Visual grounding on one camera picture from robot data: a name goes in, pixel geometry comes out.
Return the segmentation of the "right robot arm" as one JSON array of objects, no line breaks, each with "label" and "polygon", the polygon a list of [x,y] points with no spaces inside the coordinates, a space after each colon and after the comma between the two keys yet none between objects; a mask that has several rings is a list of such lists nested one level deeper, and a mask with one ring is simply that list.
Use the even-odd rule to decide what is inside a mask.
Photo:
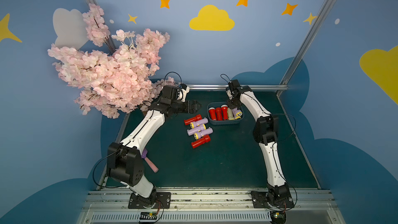
[{"label": "right robot arm", "polygon": [[279,117],[268,111],[256,98],[249,86],[242,86],[238,80],[228,82],[226,93],[229,97],[227,104],[231,109],[245,106],[256,121],[253,129],[254,140],[262,151],[266,172],[267,188],[266,203],[270,207],[281,210],[294,208],[291,196],[278,154]]}]

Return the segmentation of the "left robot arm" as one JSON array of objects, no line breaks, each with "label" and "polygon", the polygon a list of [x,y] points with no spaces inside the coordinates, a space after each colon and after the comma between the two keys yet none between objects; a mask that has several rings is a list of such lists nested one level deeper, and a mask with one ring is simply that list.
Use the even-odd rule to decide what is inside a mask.
[{"label": "left robot arm", "polygon": [[194,114],[201,104],[196,100],[186,100],[190,88],[164,86],[159,98],[150,104],[141,123],[120,143],[108,147],[106,175],[124,184],[147,205],[156,199],[155,186],[145,177],[142,154],[147,143],[167,117],[179,113]]}]

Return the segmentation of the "purple flashlight bottom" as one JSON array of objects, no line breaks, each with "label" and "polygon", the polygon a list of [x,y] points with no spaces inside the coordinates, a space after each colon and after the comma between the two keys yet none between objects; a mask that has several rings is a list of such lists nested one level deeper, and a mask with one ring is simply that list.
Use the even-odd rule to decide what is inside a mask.
[{"label": "purple flashlight bottom", "polygon": [[243,112],[239,108],[232,109],[232,113],[233,113],[233,116],[234,116],[235,120],[236,119],[241,119],[241,117],[243,115]]}]

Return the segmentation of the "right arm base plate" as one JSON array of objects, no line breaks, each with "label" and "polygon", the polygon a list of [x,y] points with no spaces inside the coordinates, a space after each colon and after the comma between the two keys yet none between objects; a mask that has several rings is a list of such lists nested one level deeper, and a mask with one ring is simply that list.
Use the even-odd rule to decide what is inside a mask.
[{"label": "right arm base plate", "polygon": [[289,210],[295,207],[290,193],[251,191],[254,208],[274,208]]}]

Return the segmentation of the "cream yellow flashlight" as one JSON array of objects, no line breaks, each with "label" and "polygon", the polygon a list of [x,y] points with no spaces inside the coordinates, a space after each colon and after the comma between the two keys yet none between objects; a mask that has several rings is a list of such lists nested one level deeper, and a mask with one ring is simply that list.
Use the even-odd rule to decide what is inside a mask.
[{"label": "cream yellow flashlight", "polygon": [[228,113],[228,120],[234,120],[235,119],[233,111],[230,108],[227,109],[227,113]]}]

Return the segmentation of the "large red flashlight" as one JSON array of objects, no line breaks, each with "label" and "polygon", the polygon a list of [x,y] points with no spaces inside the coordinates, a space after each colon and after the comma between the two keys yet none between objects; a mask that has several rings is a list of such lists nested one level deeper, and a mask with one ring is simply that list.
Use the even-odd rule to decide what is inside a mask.
[{"label": "large red flashlight", "polygon": [[216,112],[216,120],[222,121],[223,120],[222,109],[218,107],[216,108],[215,112]]}]

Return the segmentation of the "clear blue storage box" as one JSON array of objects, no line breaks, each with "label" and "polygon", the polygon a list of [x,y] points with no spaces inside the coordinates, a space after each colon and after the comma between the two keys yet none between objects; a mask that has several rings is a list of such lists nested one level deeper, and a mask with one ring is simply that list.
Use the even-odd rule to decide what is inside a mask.
[{"label": "clear blue storage box", "polygon": [[[216,108],[218,108],[218,107],[221,107],[222,105],[227,105],[227,102],[211,102],[211,103],[209,103],[208,104],[208,106],[207,106],[207,110],[210,108],[210,107],[214,107],[215,109]],[[243,113],[243,115],[242,115],[242,117],[241,117],[241,119],[234,119],[234,120],[222,120],[222,121],[212,121],[211,119],[210,119],[210,117],[209,117],[209,113],[208,113],[208,111],[207,111],[207,118],[208,118],[208,120],[209,120],[209,122],[211,123],[211,124],[213,124],[213,125],[226,125],[226,124],[239,124],[243,119],[244,119],[244,113]]]}]

